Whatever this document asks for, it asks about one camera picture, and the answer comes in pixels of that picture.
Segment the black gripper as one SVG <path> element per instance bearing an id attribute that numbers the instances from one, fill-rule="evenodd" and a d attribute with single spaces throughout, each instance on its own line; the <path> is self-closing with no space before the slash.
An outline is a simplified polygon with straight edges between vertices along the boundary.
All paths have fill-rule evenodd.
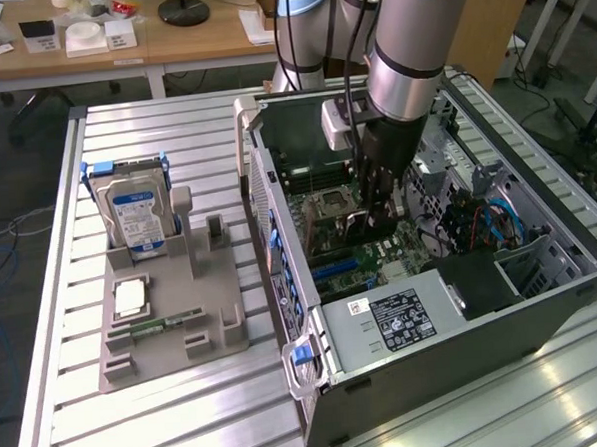
<path id="1" fill-rule="evenodd" d="M 378 119 L 367 123 L 360 140 L 360 196 L 366 210 L 362 232 L 391 227 L 404 213 L 401 189 L 419 147 L 427 116 L 410 121 Z"/>

